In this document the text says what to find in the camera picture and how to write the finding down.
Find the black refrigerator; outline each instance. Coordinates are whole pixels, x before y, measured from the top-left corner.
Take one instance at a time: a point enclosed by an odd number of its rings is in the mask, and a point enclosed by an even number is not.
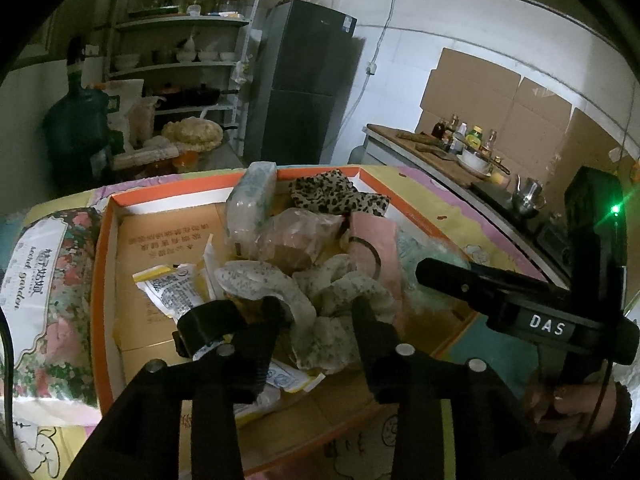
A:
[[[319,163],[355,26],[351,16],[301,0],[271,11],[244,136],[248,162]]]

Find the plate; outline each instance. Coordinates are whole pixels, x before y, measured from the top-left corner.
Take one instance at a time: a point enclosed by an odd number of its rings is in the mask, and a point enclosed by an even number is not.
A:
[[[468,165],[464,160],[462,160],[462,155],[456,155],[458,158],[458,164],[465,168],[469,173],[478,178],[488,178],[491,176],[491,172],[487,171],[486,173],[482,173],[481,171],[475,170],[470,165]]]

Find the ceramic bowl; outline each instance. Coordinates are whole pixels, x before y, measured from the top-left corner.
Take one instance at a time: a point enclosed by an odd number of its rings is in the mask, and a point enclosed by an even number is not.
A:
[[[489,171],[489,163],[485,160],[482,160],[476,152],[472,152],[468,149],[462,150],[461,153],[462,162],[468,165],[470,168],[478,171],[479,173],[487,173]]]
[[[201,50],[198,53],[198,58],[200,61],[218,61],[220,60],[220,54],[217,52],[207,52],[206,50]]]
[[[236,53],[235,52],[220,52],[220,59],[222,61],[235,61]]]
[[[123,70],[132,70],[138,66],[140,62],[140,54],[120,54],[113,58],[113,64],[118,72]]]
[[[175,58],[181,63],[190,63],[196,59],[195,50],[179,50],[175,54]]]

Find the electric wire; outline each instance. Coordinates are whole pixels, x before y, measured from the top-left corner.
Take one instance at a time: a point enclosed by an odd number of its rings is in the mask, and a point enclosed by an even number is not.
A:
[[[596,406],[591,414],[591,418],[589,423],[587,424],[586,430],[584,430],[584,436],[587,437],[591,433],[593,429],[593,425],[596,422],[596,418],[598,413],[600,412],[600,407],[602,406],[602,401],[604,400],[604,396],[607,393],[607,387],[609,386],[609,380],[611,378],[611,371],[613,370],[613,361],[607,361],[607,369],[604,372],[604,379],[602,381],[602,388],[600,389],[600,395],[598,396],[598,402],[596,402]]]

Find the cutting board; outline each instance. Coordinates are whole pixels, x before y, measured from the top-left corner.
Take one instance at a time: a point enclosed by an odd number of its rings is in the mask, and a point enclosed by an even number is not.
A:
[[[471,188],[471,185],[475,182],[480,182],[481,179],[473,176],[467,170],[462,168],[457,162],[453,160],[442,160],[433,153],[418,152],[415,149],[415,141],[407,138],[399,139],[398,133],[402,133],[403,137],[415,136],[424,138],[421,134],[412,134],[405,130],[398,130],[396,128],[388,128],[387,126],[380,126],[379,124],[367,124],[367,128],[372,132],[376,132],[385,139],[390,140],[392,143],[400,146],[402,149],[407,150],[412,155],[418,157],[421,161],[426,162],[440,173],[450,178],[453,182],[465,189]]]

